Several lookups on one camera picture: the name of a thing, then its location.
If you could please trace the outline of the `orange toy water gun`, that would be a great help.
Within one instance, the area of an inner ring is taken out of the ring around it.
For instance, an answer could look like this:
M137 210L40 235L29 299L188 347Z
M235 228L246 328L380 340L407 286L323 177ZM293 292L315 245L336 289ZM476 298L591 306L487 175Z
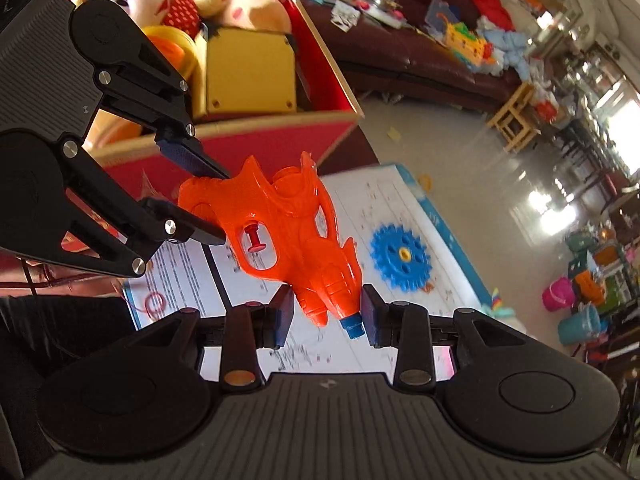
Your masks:
M311 154L300 154L272 178L250 156L231 179L193 177L179 188L178 205L227 235L240 268L254 278L292 287L317 327L334 316L349 338L364 334L362 272L352 238L340 241L329 192Z

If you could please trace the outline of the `yellow plastic bowl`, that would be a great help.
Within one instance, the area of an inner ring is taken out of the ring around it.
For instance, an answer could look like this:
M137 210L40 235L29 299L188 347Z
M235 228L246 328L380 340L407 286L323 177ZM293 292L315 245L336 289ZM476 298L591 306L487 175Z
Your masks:
M143 32L181 77L189 81L198 64L195 41L183 30L172 26L148 26Z

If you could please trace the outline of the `white instruction sheet poster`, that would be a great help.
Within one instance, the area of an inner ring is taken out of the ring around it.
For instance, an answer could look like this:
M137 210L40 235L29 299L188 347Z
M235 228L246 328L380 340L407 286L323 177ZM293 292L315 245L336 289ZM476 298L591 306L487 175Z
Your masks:
M229 180L187 180L179 202L220 222L227 239L219 246L165 244L145 276L126 281L137 328L182 308L212 318L237 304L266 302L285 284L294 292L294 318L283 346L260 352L266 373L386 373L396 353L366 341L359 302L365 284L385 300L414 302L434 315L470 307L520 326L396 166L319 177L304 165L267 178L249 160Z

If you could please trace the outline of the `blue plastic gear toy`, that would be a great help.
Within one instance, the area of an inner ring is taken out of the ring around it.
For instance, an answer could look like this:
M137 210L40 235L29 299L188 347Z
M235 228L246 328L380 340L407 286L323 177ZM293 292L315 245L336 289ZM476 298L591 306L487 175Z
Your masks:
M370 247L374 267L390 287L416 292L430 279L426 245L408 228L384 224L373 232Z

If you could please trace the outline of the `white unicorn plush toy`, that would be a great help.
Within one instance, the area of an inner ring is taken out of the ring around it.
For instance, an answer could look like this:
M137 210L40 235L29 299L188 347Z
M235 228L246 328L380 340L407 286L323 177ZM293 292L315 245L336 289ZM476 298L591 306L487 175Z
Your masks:
M515 311L504 305L498 288L490 294L489 304L483 304L483 312L491 318L514 318Z

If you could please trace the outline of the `yellow toy box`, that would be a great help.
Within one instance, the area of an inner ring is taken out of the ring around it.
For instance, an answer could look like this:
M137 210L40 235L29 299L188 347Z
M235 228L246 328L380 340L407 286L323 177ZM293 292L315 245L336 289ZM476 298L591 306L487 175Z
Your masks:
M195 53L190 92L196 122L296 112L291 36L205 27L195 37Z

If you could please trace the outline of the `red storage box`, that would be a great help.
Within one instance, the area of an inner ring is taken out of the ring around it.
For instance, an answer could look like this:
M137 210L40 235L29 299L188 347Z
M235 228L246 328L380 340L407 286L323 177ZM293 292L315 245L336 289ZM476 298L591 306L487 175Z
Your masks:
M297 110L291 114L195 122L205 153L237 174L253 156L266 176L295 166L307 152L322 162L362 117L362 110L300 0L279 0L291 19Z

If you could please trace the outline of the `beige plush bear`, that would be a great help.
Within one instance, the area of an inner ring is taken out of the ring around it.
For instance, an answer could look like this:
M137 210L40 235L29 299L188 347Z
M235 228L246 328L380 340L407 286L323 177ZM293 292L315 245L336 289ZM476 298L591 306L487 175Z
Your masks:
M193 0L205 21L254 32L292 32L291 19L279 0Z

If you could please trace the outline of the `pink plastic bucket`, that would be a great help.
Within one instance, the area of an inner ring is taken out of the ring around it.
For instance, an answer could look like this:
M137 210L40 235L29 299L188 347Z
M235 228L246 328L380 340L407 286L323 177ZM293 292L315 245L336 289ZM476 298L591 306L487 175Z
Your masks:
M576 301L573 282L566 276L561 276L542 292L541 299L549 312L570 309Z

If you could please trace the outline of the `teal plastic bucket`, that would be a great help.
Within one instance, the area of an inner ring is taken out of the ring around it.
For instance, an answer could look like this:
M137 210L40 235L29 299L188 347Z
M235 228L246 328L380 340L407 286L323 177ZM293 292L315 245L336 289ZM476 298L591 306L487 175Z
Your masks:
M563 346L595 340L600 333L600 315L593 304L587 304L579 312L564 318L558 325L559 340Z

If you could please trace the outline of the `small wooden chair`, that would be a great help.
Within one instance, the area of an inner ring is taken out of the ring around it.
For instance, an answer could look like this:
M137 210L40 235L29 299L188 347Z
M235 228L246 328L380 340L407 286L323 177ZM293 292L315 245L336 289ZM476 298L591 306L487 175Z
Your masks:
M540 130L533 118L530 106L535 86L522 82L502 107L486 122L489 129L496 129L506 141L504 150L509 154L518 154L533 143Z

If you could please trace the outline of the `dark red leather sofa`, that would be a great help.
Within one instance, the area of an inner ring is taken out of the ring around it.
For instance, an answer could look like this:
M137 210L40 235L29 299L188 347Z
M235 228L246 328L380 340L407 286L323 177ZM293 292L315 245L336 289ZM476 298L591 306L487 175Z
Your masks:
M331 8L300 0L347 82L356 92L378 91L493 112L521 79L512 68L499 76L474 73L453 53L424 35L432 0L397 0L409 26L393 29L363 15L343 32L331 23ZM478 0L442 0L473 29L482 16Z

